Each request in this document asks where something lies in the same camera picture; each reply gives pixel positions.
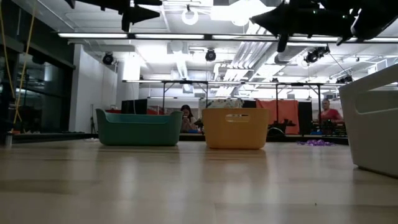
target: fluorescent light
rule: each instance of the fluorescent light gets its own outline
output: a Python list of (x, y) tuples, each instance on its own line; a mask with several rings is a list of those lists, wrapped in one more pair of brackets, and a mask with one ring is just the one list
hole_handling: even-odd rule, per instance
[(398, 37), (375, 37), (370, 40), (365, 40), (365, 42), (398, 42)]
[(289, 37), (289, 42), (336, 42), (337, 37)]
[(220, 82), (209, 81), (208, 83), (209, 84), (244, 84), (244, 82), (223, 82), (223, 81)]
[[(148, 99), (163, 99), (163, 97), (150, 96), (150, 97), (148, 97)], [(181, 99), (183, 99), (183, 100), (199, 100), (201, 98), (200, 97), (170, 97), (170, 96), (166, 96), (165, 99), (168, 99), (168, 100), (172, 100), (172, 99), (175, 99), (175, 100), (181, 100)]]
[(274, 41), (277, 39), (273, 35), (213, 35), (213, 40), (251, 40), (251, 41)]
[(184, 99), (184, 100), (199, 100), (200, 97), (175, 97), (175, 99)]
[(136, 34), (136, 39), (204, 39), (201, 34)]
[(95, 33), (58, 33), (63, 38), (82, 38), (82, 39), (126, 39), (127, 34), (95, 34)]
[(317, 44), (317, 43), (303, 43), (303, 42), (288, 42), (288, 46), (292, 47), (326, 47), (327, 44)]
[(246, 84), (249, 84), (249, 85), (276, 85), (276, 83), (270, 83), (270, 82), (246, 82)]
[(160, 80), (123, 80), (124, 82), (131, 83), (162, 83)]
[[(148, 99), (163, 99), (161, 96), (150, 96)], [(166, 96), (165, 99), (174, 99), (174, 97)]]

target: person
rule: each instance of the person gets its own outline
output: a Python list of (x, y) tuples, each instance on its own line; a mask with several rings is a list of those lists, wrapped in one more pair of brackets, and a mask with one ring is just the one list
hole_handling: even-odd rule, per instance
[(188, 105), (183, 105), (181, 107), (182, 111), (182, 124), (181, 124), (181, 132), (188, 132), (189, 130), (196, 130), (197, 126), (195, 122), (196, 118), (192, 115), (191, 107)]
[(332, 123), (343, 123), (343, 118), (340, 113), (336, 109), (330, 108), (330, 101), (328, 99), (324, 99), (322, 101), (323, 111), (321, 112), (322, 121), (330, 120)]

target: plastic basket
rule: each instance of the plastic basket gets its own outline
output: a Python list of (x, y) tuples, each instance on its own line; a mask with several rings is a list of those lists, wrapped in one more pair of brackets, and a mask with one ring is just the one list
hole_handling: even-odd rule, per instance
[(260, 149), (267, 140), (269, 110), (204, 109), (206, 143), (213, 149)]

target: spotlight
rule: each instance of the spotlight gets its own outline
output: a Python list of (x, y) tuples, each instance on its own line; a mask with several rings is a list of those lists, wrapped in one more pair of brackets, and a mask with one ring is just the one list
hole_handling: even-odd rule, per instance
[(102, 62), (105, 65), (112, 65), (113, 63), (113, 53), (112, 52), (106, 52), (104, 58), (102, 59)]
[(308, 64), (315, 63), (319, 59), (323, 58), (326, 54), (330, 53), (329, 46), (326, 47), (315, 47), (313, 50), (309, 50), (304, 61)]
[(337, 84), (344, 84), (344, 83), (350, 83), (353, 82), (353, 77), (351, 75), (347, 75), (343, 78), (337, 79), (336, 83)]
[(214, 52), (214, 49), (208, 49), (205, 58), (208, 62), (216, 60), (216, 52)]

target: ceiling light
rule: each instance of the ceiling light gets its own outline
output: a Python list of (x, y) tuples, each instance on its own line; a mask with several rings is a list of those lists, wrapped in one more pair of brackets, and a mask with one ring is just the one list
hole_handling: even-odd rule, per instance
[(174, 99), (174, 97), (169, 97), (169, 96), (165, 96), (165, 97), (162, 97), (162, 96), (149, 96), (148, 97), (148, 99), (163, 99), (163, 98), (165, 98), (165, 99)]
[(303, 43), (303, 42), (288, 42), (287, 45), (291, 47), (326, 47), (326, 44)]
[(250, 40), (250, 41), (269, 41), (277, 42), (278, 40), (273, 35), (213, 35), (213, 40)]
[(244, 84), (244, 82), (214, 82), (214, 81), (209, 81), (209, 84)]
[(246, 82), (248, 85), (275, 85), (275, 83), (268, 82)]
[(58, 33), (63, 38), (82, 39), (126, 39), (127, 34), (95, 34), (95, 33)]
[[(190, 19), (187, 19), (187, 13), (188, 12), (193, 12), (193, 17), (192, 18), (190, 18)], [(197, 22), (198, 22), (198, 20), (199, 20), (199, 15), (198, 15), (198, 12), (197, 11), (195, 11), (195, 10), (188, 10), (188, 9), (185, 9), (183, 12), (182, 12), (182, 15), (181, 15), (181, 19), (182, 19), (182, 22), (184, 22), (186, 25), (190, 25), (190, 26), (192, 26), (192, 25), (194, 25), (194, 24), (196, 24)]]
[(136, 39), (201, 39), (205, 38), (201, 34), (136, 34)]
[(375, 37), (370, 40), (365, 40), (364, 42), (398, 42), (397, 37)]
[[(170, 97), (166, 96), (164, 97), (165, 99), (172, 100), (172, 99), (185, 99), (185, 100), (199, 100), (201, 99), (200, 97)], [(163, 99), (161, 96), (150, 96), (148, 99)]]
[(162, 83), (160, 80), (123, 80), (123, 82), (131, 83)]

